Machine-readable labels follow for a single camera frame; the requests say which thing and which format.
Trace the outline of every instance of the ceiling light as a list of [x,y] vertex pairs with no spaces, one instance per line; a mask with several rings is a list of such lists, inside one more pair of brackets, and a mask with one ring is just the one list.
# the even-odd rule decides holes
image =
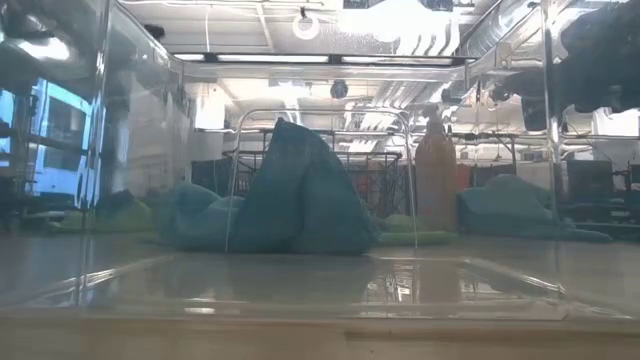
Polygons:
[[266,62],[266,63],[328,63],[329,57],[325,55],[249,55],[249,54],[224,54],[218,55],[220,62]]
[[453,65],[452,58],[412,58],[406,56],[344,56],[342,61],[352,64],[397,64],[397,65]]
[[38,43],[21,41],[18,46],[36,59],[52,59],[64,61],[71,55],[69,48],[58,38],[33,40]]
[[173,54],[173,56],[184,61],[204,61],[203,54]]

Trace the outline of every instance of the container floor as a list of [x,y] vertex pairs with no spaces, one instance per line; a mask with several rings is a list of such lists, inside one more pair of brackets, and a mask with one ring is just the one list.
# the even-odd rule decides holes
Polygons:
[[[470,237],[451,245],[324,257],[178,253],[153,240],[151,234],[84,242],[80,236],[3,237],[0,306],[11,312],[80,307],[132,317],[640,315],[640,246],[634,244]],[[87,276],[77,277],[80,272]]]

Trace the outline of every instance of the orange bottle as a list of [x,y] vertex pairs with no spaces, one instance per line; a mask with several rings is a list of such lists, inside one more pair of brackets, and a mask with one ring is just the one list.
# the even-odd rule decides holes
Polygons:
[[456,151],[438,116],[431,116],[427,133],[416,149],[417,215],[432,230],[455,231],[458,177]]

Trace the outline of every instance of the clear plastic enclosure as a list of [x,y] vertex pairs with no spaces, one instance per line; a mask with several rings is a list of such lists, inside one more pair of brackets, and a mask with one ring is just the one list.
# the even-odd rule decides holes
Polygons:
[[638,2],[371,3],[0,1],[0,308],[640,315]]

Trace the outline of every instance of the teal cloth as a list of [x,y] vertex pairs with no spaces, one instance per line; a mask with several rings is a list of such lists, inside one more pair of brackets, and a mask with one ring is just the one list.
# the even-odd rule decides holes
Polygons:
[[223,251],[231,223],[244,199],[221,198],[198,185],[180,183],[154,207],[162,240],[183,250]]
[[515,175],[498,175],[485,187],[458,194],[458,222],[467,232],[515,238],[611,242],[610,236],[558,224],[547,209],[548,190]]
[[279,120],[238,211],[234,252],[357,255],[378,232],[327,143]]

